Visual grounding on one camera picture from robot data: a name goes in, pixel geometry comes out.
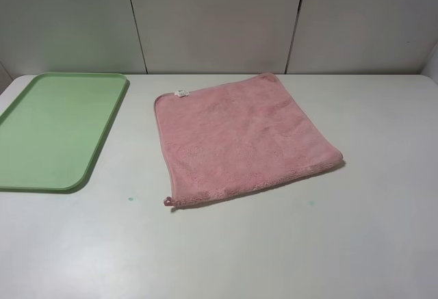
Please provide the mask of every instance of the towel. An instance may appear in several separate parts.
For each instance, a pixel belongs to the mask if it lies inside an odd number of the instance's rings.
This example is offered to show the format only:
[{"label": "towel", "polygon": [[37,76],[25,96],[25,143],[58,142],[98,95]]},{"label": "towel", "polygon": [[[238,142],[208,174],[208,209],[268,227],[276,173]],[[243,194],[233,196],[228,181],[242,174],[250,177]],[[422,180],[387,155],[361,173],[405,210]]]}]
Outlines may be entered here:
[{"label": "towel", "polygon": [[183,207],[323,172],[342,154],[270,73],[155,100],[172,196]]}]

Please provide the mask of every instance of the gray corner wall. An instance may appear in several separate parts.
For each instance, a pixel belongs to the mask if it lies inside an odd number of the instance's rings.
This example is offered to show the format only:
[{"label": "gray corner wall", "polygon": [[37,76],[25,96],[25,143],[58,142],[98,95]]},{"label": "gray corner wall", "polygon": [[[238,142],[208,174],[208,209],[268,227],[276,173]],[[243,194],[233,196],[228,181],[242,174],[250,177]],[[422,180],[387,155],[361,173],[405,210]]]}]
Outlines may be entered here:
[{"label": "gray corner wall", "polygon": [[0,1],[0,88],[49,71],[418,73],[438,41],[438,0]]},{"label": "gray corner wall", "polygon": [[422,75],[425,75],[438,83],[438,44],[430,54],[428,62],[422,71]]},{"label": "gray corner wall", "polygon": [[11,83],[12,78],[6,72],[3,64],[0,62],[0,93],[2,93]]}]

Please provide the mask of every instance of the green tray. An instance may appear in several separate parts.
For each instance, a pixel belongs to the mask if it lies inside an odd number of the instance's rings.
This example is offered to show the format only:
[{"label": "green tray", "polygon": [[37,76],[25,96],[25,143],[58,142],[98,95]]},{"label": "green tray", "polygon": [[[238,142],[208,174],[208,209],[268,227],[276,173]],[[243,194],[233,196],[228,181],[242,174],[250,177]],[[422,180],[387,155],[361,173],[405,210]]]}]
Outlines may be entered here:
[{"label": "green tray", "polygon": [[128,86],[117,74],[35,77],[0,116],[0,191],[83,187]]}]

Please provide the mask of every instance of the table surface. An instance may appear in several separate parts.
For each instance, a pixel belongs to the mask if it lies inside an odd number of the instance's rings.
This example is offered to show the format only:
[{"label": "table surface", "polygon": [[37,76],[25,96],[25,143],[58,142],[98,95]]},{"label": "table surface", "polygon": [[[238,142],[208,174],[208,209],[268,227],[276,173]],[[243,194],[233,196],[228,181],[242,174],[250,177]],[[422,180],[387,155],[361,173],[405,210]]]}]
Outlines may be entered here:
[{"label": "table surface", "polygon": [[[0,192],[2,298],[438,298],[438,86],[280,75],[345,166],[195,209],[170,180],[157,96],[248,75],[128,75],[89,183]],[[33,76],[0,96],[0,112]]]}]

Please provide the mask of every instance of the panel seam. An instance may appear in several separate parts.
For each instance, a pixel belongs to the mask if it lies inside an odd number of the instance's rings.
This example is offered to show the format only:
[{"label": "panel seam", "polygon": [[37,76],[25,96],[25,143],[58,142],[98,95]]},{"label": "panel seam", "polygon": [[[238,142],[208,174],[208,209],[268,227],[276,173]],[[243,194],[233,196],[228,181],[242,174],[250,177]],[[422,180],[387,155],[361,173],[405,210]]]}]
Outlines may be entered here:
[{"label": "panel seam", "polygon": [[140,50],[141,50],[141,52],[142,52],[142,58],[143,58],[144,69],[145,69],[145,71],[146,71],[146,74],[149,74],[149,72],[148,72],[148,67],[146,66],[146,59],[144,58],[144,51],[143,51],[142,40],[141,40],[141,38],[140,38],[140,32],[138,31],[136,12],[134,11],[134,6],[133,6],[133,4],[132,4],[132,0],[129,0],[129,3],[131,4],[132,16],[133,16],[133,18],[134,18],[134,23],[135,23],[135,25],[136,25],[137,39],[138,39],[138,43],[140,44]]},{"label": "panel seam", "polygon": [[295,18],[295,24],[294,24],[294,30],[292,32],[292,38],[290,40],[289,53],[287,54],[286,67],[285,67],[285,75],[287,74],[287,69],[289,68],[290,55],[292,54],[292,46],[294,45],[296,28],[298,26],[298,19],[300,18],[301,5],[302,5],[302,0],[300,0],[298,2],[298,8],[297,8],[297,11],[296,11],[296,18]]}]

